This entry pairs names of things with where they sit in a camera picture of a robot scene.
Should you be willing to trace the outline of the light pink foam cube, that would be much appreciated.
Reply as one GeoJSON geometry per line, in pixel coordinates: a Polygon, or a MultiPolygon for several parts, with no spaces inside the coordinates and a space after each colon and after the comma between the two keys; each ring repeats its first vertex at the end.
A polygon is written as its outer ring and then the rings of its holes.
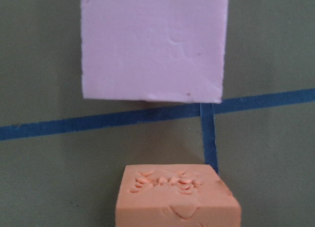
{"type": "Polygon", "coordinates": [[[229,0],[81,0],[85,99],[220,103],[229,0]]]}

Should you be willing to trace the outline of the orange foam cube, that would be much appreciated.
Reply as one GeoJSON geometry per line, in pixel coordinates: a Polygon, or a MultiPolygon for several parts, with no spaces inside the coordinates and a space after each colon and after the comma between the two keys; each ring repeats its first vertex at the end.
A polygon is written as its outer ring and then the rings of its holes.
{"type": "Polygon", "coordinates": [[[206,164],[127,165],[117,227],[239,227],[241,206],[206,164]]]}

